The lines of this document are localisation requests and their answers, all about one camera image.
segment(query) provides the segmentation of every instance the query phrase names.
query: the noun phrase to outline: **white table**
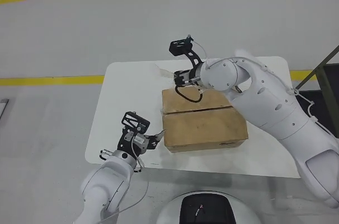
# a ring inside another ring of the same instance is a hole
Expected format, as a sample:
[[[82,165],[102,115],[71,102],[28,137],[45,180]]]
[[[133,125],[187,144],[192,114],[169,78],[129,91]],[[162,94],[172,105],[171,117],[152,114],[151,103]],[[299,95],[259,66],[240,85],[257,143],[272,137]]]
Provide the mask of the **white table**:
[[[286,60],[258,59],[291,86]],[[122,62],[108,66],[88,139],[85,158],[101,164],[101,149],[114,151],[121,137],[125,112],[136,111],[150,121],[147,134],[162,130],[162,90],[174,87],[169,72],[191,68],[189,60]],[[240,85],[245,90],[251,81]],[[299,178],[293,158],[272,136],[248,124],[249,139],[237,148],[170,153],[163,140],[153,151],[141,155],[146,167],[200,172]]]

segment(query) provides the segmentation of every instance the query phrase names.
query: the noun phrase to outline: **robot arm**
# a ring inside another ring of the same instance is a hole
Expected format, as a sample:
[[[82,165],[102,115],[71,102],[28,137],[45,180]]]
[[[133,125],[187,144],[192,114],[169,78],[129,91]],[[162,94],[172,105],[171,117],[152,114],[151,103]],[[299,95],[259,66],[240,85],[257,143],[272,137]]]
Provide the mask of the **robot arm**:
[[[134,112],[127,112],[122,124],[125,127],[117,150],[101,150],[99,156],[105,162],[81,185],[84,209],[74,224],[97,224],[119,213],[116,210],[129,189],[132,174],[141,171],[134,171],[138,156],[155,149],[164,135],[164,131],[145,135],[150,123]]]
[[[182,40],[177,50],[191,48],[188,39],[192,40],[190,36]],[[241,93],[233,89],[249,78],[249,89]],[[221,91],[247,121],[290,152],[301,178],[316,197],[331,208],[339,207],[339,139],[318,126],[315,117],[308,117],[295,98],[297,90],[255,57],[238,50],[232,59],[199,62],[192,70],[176,72],[175,83]]]

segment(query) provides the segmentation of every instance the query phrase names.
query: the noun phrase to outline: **brown cardboard box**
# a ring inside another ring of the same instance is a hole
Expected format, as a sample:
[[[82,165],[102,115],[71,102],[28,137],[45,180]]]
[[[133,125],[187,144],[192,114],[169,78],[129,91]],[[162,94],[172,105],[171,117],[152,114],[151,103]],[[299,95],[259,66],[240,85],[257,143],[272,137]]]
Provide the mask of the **brown cardboard box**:
[[[198,99],[194,87],[180,88]],[[240,146],[248,139],[247,123],[225,96],[206,90],[199,103],[185,100],[174,89],[162,91],[164,145],[171,152],[209,150]]]

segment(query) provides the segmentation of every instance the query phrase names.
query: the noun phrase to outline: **yellow floor stripe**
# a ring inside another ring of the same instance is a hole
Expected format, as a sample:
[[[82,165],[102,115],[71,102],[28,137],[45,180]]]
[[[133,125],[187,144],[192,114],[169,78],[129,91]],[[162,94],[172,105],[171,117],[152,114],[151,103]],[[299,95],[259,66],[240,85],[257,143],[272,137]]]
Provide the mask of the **yellow floor stripe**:
[[[301,81],[311,71],[290,71],[291,80]],[[102,84],[104,76],[40,77],[40,78],[0,78],[0,86],[51,86]]]
[[[25,0],[0,0],[0,4],[7,4],[12,2],[23,2]]]
[[[290,77],[293,81],[302,81],[312,70],[290,71]],[[316,76],[311,77],[310,80],[317,80]]]

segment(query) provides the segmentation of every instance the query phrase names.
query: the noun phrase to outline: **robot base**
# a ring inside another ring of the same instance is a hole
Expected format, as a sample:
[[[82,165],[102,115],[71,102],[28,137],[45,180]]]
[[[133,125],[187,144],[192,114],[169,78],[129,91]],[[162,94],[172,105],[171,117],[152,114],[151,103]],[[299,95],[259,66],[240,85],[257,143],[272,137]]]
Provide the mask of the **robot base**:
[[[170,201],[160,212],[157,224],[222,223],[261,224],[249,206],[221,192],[186,193]]]

